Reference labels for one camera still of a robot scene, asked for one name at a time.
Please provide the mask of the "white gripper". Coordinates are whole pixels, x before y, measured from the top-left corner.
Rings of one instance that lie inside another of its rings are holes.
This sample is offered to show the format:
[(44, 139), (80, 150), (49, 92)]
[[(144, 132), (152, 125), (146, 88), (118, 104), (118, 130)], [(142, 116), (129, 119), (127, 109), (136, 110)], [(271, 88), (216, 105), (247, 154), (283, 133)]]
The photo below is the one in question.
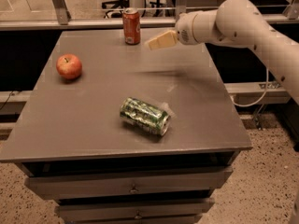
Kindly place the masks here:
[(183, 45), (196, 45), (197, 38), (197, 12), (181, 13), (175, 25), (175, 30), (168, 30), (156, 35), (146, 42), (150, 50), (174, 47), (179, 41)]

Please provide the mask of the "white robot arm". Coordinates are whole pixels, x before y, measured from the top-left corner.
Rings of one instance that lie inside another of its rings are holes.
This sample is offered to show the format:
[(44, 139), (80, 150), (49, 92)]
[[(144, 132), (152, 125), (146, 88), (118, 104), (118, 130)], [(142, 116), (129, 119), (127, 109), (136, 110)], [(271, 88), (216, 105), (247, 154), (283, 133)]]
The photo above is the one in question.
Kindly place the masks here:
[[(211, 43), (252, 51), (293, 99), (299, 97), (299, 44), (268, 24), (249, 0), (226, 0), (211, 11), (182, 13), (175, 29), (148, 41), (151, 49)], [(251, 131), (253, 150), (214, 193), (217, 203), (196, 224), (298, 224), (299, 155), (282, 128)]]

